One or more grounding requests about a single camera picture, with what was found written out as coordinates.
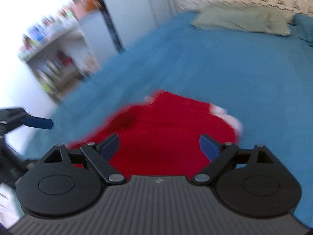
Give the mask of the white shelf unit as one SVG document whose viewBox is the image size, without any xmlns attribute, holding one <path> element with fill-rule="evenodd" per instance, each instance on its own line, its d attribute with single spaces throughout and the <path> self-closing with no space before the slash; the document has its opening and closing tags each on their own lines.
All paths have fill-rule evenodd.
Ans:
<svg viewBox="0 0 313 235">
<path fill-rule="evenodd" d="M 55 103 L 100 69 L 83 28 L 83 20 L 100 8 L 97 0 L 72 0 L 23 35 L 19 59 Z"/>
</svg>

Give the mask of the blue bed sheet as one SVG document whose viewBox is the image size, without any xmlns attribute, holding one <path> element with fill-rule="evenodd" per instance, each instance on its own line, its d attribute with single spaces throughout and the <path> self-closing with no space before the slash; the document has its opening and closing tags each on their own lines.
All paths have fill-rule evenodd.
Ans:
<svg viewBox="0 0 313 235">
<path fill-rule="evenodd" d="M 266 145 L 302 187 L 295 216 L 312 226 L 312 48 L 296 27 L 287 37 L 202 30 L 181 13 L 145 36 L 69 94 L 25 156 L 92 133 L 118 108 L 157 89 L 211 102 L 244 127 L 240 146 Z"/>
</svg>

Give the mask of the green pillow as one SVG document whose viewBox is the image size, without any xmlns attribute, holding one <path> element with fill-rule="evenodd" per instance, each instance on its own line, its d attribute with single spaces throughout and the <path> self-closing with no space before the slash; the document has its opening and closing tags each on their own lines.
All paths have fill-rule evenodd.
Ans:
<svg viewBox="0 0 313 235">
<path fill-rule="evenodd" d="M 202 8 L 191 25 L 200 29 L 225 28 L 288 36 L 285 16 L 276 8 L 244 4 L 209 4 Z"/>
</svg>

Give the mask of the white wardrobe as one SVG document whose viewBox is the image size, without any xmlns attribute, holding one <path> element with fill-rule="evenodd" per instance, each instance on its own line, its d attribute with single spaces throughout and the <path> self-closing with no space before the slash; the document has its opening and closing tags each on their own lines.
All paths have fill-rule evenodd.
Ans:
<svg viewBox="0 0 313 235">
<path fill-rule="evenodd" d="M 122 52 L 176 14 L 173 0 L 97 0 L 110 37 Z"/>
</svg>

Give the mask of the folded blue duvet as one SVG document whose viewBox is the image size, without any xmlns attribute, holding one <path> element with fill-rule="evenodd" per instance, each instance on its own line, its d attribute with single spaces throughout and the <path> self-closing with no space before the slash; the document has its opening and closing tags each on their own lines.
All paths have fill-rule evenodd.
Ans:
<svg viewBox="0 0 313 235">
<path fill-rule="evenodd" d="M 291 35 L 298 37 L 312 47 L 313 42 L 313 20 L 312 17 L 304 14 L 295 14 L 292 18 Z"/>
</svg>

